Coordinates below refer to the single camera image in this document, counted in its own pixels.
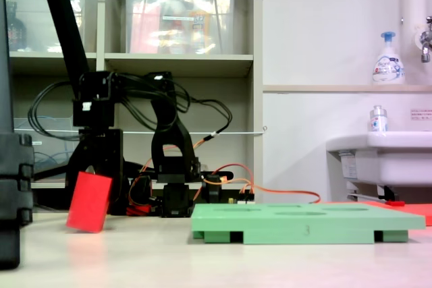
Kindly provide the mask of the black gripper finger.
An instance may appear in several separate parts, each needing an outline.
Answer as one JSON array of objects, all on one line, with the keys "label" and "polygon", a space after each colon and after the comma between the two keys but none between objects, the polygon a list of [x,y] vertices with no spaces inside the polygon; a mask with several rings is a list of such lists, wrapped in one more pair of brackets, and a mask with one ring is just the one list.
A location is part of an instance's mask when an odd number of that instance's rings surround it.
[{"label": "black gripper finger", "polygon": [[78,173],[85,171],[88,164],[88,136],[82,136],[74,153],[69,159],[65,174],[65,190],[68,198],[73,196]]},{"label": "black gripper finger", "polygon": [[108,213],[113,216],[124,215],[123,132],[120,129],[105,129],[95,141],[95,171],[112,179]]}]

